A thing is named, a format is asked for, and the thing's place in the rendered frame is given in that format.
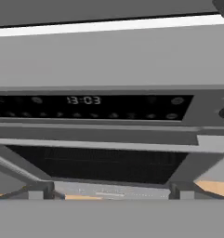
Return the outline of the dark grey range hood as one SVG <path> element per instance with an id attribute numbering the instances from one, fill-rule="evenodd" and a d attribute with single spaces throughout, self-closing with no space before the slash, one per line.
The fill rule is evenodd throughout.
<path id="1" fill-rule="evenodd" d="M 0 28 L 219 14 L 224 0 L 0 0 Z"/>

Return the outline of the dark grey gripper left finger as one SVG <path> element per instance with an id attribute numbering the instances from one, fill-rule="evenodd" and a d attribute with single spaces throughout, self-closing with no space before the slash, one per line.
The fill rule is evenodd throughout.
<path id="1" fill-rule="evenodd" d="M 0 199 L 64 200 L 65 195 L 55 190 L 52 181 L 37 181 L 17 191 L 1 195 Z"/>

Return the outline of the grey oven door, black window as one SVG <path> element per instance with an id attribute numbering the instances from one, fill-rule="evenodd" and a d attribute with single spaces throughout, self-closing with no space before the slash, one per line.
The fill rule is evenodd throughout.
<path id="1" fill-rule="evenodd" d="M 224 136 L 224 128 L 0 125 L 0 139 L 197 145 L 198 135 Z M 70 195 L 167 199 L 171 182 L 224 182 L 224 153 L 0 145 L 0 171 Z"/>

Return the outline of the grey oven with black panel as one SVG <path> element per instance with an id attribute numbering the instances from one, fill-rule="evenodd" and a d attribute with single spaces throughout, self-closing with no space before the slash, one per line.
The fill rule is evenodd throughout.
<path id="1" fill-rule="evenodd" d="M 221 130 L 223 107 L 224 23 L 0 29 L 0 125 Z"/>

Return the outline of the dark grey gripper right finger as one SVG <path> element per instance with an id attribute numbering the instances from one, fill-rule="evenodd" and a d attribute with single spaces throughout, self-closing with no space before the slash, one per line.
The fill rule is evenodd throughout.
<path id="1" fill-rule="evenodd" d="M 169 190 L 170 200 L 224 199 L 222 195 L 213 192 L 207 192 L 193 182 L 171 182 L 169 184 Z"/>

